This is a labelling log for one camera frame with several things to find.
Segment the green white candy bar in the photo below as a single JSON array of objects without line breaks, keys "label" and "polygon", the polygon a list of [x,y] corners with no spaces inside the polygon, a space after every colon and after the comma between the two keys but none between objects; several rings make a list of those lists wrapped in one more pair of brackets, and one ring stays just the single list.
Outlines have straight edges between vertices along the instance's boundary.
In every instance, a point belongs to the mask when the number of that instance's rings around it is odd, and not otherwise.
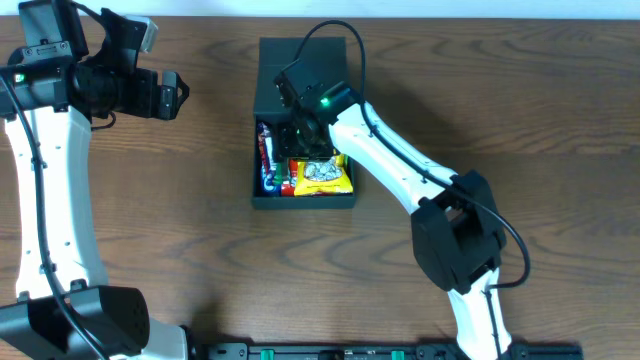
[{"label": "green white candy bar", "polygon": [[285,162],[276,162],[272,166],[272,182],[275,185],[281,185],[287,175],[286,163]]}]

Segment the yellow Hacks candy bag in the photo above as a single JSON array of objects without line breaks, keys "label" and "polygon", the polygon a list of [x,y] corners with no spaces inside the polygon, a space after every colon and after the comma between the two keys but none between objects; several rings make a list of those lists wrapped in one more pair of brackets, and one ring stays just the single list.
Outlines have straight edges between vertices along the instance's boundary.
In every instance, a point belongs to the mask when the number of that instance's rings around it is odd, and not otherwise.
[{"label": "yellow Hacks candy bag", "polygon": [[350,194],[353,191],[344,155],[335,155],[325,161],[297,162],[296,197]]}]

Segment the dark blue chocolate bar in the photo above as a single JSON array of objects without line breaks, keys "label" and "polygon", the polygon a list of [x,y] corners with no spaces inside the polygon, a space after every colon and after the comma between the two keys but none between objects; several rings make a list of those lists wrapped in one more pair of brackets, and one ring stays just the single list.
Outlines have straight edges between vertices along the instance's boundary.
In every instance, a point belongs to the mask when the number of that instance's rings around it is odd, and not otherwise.
[{"label": "dark blue chocolate bar", "polygon": [[274,144],[272,132],[270,127],[264,122],[259,122],[257,129],[258,147],[261,153],[261,159],[265,169],[265,174],[269,180],[273,180],[277,170],[277,163],[274,160]]}]

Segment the red Hacks candy bag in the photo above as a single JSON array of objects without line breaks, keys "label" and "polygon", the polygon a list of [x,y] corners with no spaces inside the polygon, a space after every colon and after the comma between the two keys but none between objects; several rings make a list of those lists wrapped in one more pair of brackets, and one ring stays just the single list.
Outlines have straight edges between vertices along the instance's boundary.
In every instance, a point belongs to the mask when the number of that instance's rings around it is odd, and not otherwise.
[{"label": "red Hacks candy bag", "polygon": [[281,195],[283,197],[294,197],[298,178],[298,162],[295,159],[288,159],[283,165]]}]

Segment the blue Oreo cookie pack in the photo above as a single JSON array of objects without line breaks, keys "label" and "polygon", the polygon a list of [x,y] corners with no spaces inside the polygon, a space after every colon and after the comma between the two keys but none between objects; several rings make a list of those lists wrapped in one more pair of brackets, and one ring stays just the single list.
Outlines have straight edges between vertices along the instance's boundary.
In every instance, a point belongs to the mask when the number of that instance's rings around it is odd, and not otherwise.
[{"label": "blue Oreo cookie pack", "polygon": [[261,174],[261,190],[265,197],[279,197],[281,195],[281,185],[275,182],[274,176],[271,174]]}]

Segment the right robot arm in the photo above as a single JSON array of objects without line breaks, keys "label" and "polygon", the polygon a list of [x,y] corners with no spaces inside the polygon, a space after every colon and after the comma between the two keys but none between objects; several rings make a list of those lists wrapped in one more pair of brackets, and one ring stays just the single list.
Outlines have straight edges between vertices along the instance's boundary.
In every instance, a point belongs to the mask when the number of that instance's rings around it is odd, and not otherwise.
[{"label": "right robot arm", "polygon": [[449,297],[460,350],[470,359],[503,358],[511,344],[497,297],[505,224],[486,179],[422,154],[344,82],[275,86],[309,155],[328,145],[348,156],[407,211],[414,257]]}]

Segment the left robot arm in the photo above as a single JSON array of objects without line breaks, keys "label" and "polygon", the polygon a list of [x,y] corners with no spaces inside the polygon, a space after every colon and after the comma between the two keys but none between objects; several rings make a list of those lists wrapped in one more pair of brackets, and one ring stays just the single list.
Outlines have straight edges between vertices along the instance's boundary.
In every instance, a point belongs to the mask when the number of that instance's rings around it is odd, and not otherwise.
[{"label": "left robot arm", "polygon": [[184,327],[153,319],[138,289],[110,284],[88,176],[95,132],[118,114],[172,120],[188,86],[138,66],[158,32],[147,17],[96,12],[105,37],[91,53],[83,4],[25,1],[18,10],[25,43],[1,69],[1,116],[18,178],[21,260],[1,337],[32,359],[189,359]]}]

